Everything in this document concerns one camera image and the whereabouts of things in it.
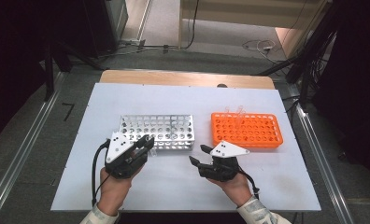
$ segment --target white board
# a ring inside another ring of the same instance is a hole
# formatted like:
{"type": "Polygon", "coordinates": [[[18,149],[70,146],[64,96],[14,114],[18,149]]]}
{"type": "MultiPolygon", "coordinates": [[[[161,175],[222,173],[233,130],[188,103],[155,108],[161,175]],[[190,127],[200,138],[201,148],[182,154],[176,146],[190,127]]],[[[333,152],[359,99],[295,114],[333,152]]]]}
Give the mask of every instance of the white board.
{"type": "MultiPolygon", "coordinates": [[[[79,127],[51,210],[92,209],[92,163],[95,150],[119,129],[121,115],[193,115],[193,151],[158,151],[135,177],[122,207],[129,212],[227,212],[235,205],[223,191],[200,177],[188,156],[202,163],[211,157],[200,145],[212,146],[210,115],[242,105],[247,113],[274,114],[284,143],[271,150],[253,149],[238,157],[253,177],[261,202],[274,211],[319,211],[320,204],[307,173],[278,91],[209,87],[148,86],[97,83],[79,127]]],[[[98,171],[104,166],[101,153],[98,171]]]]}

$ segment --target wire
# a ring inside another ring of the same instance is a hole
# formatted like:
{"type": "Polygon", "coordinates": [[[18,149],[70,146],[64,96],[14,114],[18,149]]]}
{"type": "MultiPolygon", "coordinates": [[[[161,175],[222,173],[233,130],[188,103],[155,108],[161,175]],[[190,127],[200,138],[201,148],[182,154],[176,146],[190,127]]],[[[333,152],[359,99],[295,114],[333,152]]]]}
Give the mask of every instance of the wire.
{"type": "Polygon", "coordinates": [[[296,95],[296,96],[290,96],[290,97],[287,97],[287,98],[282,98],[281,100],[282,101],[293,100],[293,99],[298,99],[299,97],[301,97],[301,96],[300,95],[296,95]]]}
{"type": "Polygon", "coordinates": [[[255,186],[255,182],[252,179],[252,177],[250,175],[248,175],[246,172],[244,172],[243,169],[240,166],[238,166],[238,169],[239,170],[237,172],[240,173],[241,175],[244,175],[247,178],[247,180],[251,183],[252,191],[254,192],[255,197],[259,200],[259,191],[260,191],[260,189],[258,189],[255,186]]]}
{"type": "Polygon", "coordinates": [[[196,8],[194,10],[194,15],[193,15],[193,25],[192,25],[192,39],[191,39],[191,43],[188,44],[187,47],[185,48],[182,48],[182,49],[188,49],[192,43],[193,43],[193,40],[194,40],[194,25],[196,24],[196,16],[197,16],[197,9],[199,8],[199,0],[197,0],[196,2],[196,8]]]}
{"type": "Polygon", "coordinates": [[[292,218],[291,224],[295,224],[295,221],[296,221],[296,218],[297,217],[298,217],[298,213],[296,212],[295,214],[293,214],[293,218],[292,218]]]}
{"type": "MultiPolygon", "coordinates": [[[[283,71],[283,68],[280,69],[281,73],[284,75],[284,76],[287,76],[287,74],[283,71]]],[[[279,75],[277,72],[274,72],[276,74],[276,76],[278,77],[281,77],[281,75],[279,75]]]]}
{"type": "Polygon", "coordinates": [[[190,34],[191,34],[191,26],[190,26],[190,24],[191,24],[191,8],[190,7],[188,7],[188,45],[189,45],[189,43],[190,43],[190,34]]]}
{"type": "MultiPolygon", "coordinates": [[[[243,47],[243,49],[246,49],[246,50],[249,50],[249,51],[258,51],[265,59],[267,59],[268,61],[272,62],[273,65],[275,65],[277,63],[280,63],[280,61],[274,61],[274,60],[270,59],[269,57],[267,57],[267,53],[270,50],[272,50],[272,48],[274,48],[276,46],[276,42],[273,41],[273,40],[270,40],[270,39],[265,39],[265,40],[249,40],[249,41],[243,43],[241,46],[243,47]],[[256,50],[255,49],[250,49],[247,44],[248,43],[252,43],[252,42],[256,42],[256,41],[258,41],[257,42],[257,46],[256,46],[256,50]],[[266,55],[263,54],[263,52],[261,51],[261,49],[259,47],[261,43],[265,43],[265,42],[272,43],[272,45],[269,45],[269,46],[265,46],[264,47],[264,48],[267,48],[266,55]]],[[[287,76],[287,74],[282,69],[280,69],[280,71],[284,74],[284,76],[287,76]]]]}
{"type": "Polygon", "coordinates": [[[103,182],[101,182],[100,186],[98,186],[97,190],[95,191],[95,194],[98,193],[98,190],[101,188],[101,186],[103,186],[104,183],[106,183],[106,181],[109,179],[111,174],[112,174],[112,172],[108,174],[108,176],[103,180],[103,182]]]}
{"type": "MultiPolygon", "coordinates": [[[[100,155],[101,150],[104,149],[104,148],[109,148],[109,143],[110,143],[110,140],[107,139],[106,142],[103,145],[101,145],[97,149],[97,151],[95,151],[94,159],[92,160],[92,206],[94,206],[97,203],[97,199],[96,199],[97,198],[97,191],[95,190],[95,166],[97,164],[98,155],[100,155]]],[[[104,182],[105,181],[103,181],[103,183],[100,184],[100,186],[98,187],[99,189],[104,184],[104,182]]]]}
{"type": "Polygon", "coordinates": [[[290,30],[292,30],[293,29],[293,27],[296,25],[296,23],[298,23],[298,21],[299,21],[299,18],[301,17],[301,14],[302,14],[302,12],[304,11],[304,9],[305,9],[305,5],[306,5],[306,2],[307,2],[307,0],[305,0],[305,2],[304,2],[304,5],[302,6],[302,8],[301,8],[301,11],[299,12],[299,14],[298,14],[298,17],[296,18],[296,21],[295,21],[295,23],[291,26],[291,28],[287,31],[287,33],[284,35],[284,39],[283,39],[283,44],[284,44],[284,42],[285,42],[285,39],[287,38],[287,35],[288,35],[288,33],[290,32],[290,30]]]}
{"type": "Polygon", "coordinates": [[[146,49],[138,49],[136,51],[129,51],[129,52],[124,52],[124,53],[113,53],[113,54],[110,54],[110,55],[107,55],[105,57],[109,57],[109,56],[115,56],[115,55],[127,55],[127,54],[133,54],[133,53],[139,53],[139,52],[143,52],[143,51],[147,51],[147,50],[152,50],[152,49],[162,49],[162,50],[165,50],[165,48],[146,48],[146,49]]]}
{"type": "Polygon", "coordinates": [[[292,126],[293,124],[293,115],[295,114],[295,110],[296,110],[296,107],[298,106],[298,104],[300,103],[299,99],[296,99],[292,105],[290,106],[290,108],[288,108],[285,112],[288,113],[290,111],[290,124],[292,126]]]}
{"type": "Polygon", "coordinates": [[[336,37],[336,32],[332,31],[330,34],[328,34],[328,38],[321,44],[321,47],[318,49],[316,53],[315,60],[311,63],[310,68],[310,88],[314,91],[318,90],[320,87],[318,85],[318,82],[320,80],[320,77],[322,75],[321,71],[324,68],[323,62],[328,62],[324,59],[322,59],[323,55],[325,54],[325,51],[327,50],[328,46],[333,42],[333,40],[336,37]]]}
{"type": "Polygon", "coordinates": [[[322,60],[323,62],[328,63],[328,60],[325,60],[325,59],[323,59],[323,58],[320,58],[320,60],[322,60]]]}

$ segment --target wrist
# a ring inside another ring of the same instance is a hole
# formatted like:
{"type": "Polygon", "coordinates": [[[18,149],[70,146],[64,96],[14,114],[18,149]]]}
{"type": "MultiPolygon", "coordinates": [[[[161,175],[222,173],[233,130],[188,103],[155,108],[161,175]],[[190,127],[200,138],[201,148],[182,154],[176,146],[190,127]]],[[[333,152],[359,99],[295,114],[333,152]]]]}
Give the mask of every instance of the wrist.
{"type": "Polygon", "coordinates": [[[236,191],[236,194],[229,193],[229,192],[226,192],[226,191],[225,191],[225,193],[226,193],[226,195],[229,196],[231,201],[235,205],[237,205],[237,207],[241,207],[243,204],[245,204],[252,197],[252,193],[248,188],[238,189],[236,191]]]}
{"type": "Polygon", "coordinates": [[[109,198],[101,197],[101,200],[100,202],[98,202],[97,207],[104,214],[115,217],[122,205],[123,201],[115,201],[109,198]]]}

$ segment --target metal rail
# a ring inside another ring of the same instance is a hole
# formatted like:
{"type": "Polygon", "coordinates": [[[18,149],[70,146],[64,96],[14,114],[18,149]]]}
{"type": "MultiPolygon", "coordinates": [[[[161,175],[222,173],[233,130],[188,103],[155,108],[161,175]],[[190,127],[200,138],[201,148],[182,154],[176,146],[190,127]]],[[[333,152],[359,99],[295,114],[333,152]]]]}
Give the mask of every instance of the metal rail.
{"type": "Polygon", "coordinates": [[[45,124],[45,121],[48,118],[51,109],[54,106],[57,96],[59,95],[61,87],[64,83],[65,77],[66,74],[62,72],[60,72],[56,77],[54,83],[56,91],[53,93],[50,99],[47,102],[44,102],[43,105],[41,106],[39,113],[37,114],[36,119],[33,122],[33,125],[31,126],[30,130],[28,131],[27,135],[22,141],[22,144],[19,147],[12,162],[8,166],[7,171],[0,180],[0,211],[12,187],[14,186],[17,177],[20,174],[21,168],[27,161],[28,155],[30,154],[34,146],[34,143],[37,137],[39,136],[39,133],[43,125],[45,124]]]}
{"type": "MultiPolygon", "coordinates": [[[[299,91],[294,84],[289,86],[289,91],[291,96],[299,95],[299,91]]],[[[307,140],[310,144],[314,158],[316,159],[317,165],[319,166],[322,179],[325,182],[325,186],[328,189],[331,200],[336,210],[337,216],[340,223],[342,224],[352,224],[354,220],[349,211],[348,205],[345,198],[342,195],[342,191],[334,177],[334,172],[331,169],[329,162],[325,159],[324,152],[319,143],[319,139],[314,132],[312,123],[308,114],[304,113],[301,106],[297,106],[296,110],[298,112],[299,119],[301,120],[302,126],[304,127],[307,140]]]]}

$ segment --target white sleeve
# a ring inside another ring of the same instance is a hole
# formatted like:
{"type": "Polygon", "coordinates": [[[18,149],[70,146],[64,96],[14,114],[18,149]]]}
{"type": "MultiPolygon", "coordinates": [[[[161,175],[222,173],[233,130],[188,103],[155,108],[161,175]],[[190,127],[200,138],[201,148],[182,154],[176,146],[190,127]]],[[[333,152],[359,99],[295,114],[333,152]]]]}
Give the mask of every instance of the white sleeve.
{"type": "Polygon", "coordinates": [[[270,212],[257,198],[252,196],[237,212],[247,224],[291,224],[287,219],[270,212]]]}
{"type": "Polygon", "coordinates": [[[83,218],[80,224],[113,224],[120,217],[119,213],[115,217],[110,217],[106,215],[100,209],[98,209],[97,204],[94,205],[92,211],[83,218]]]}

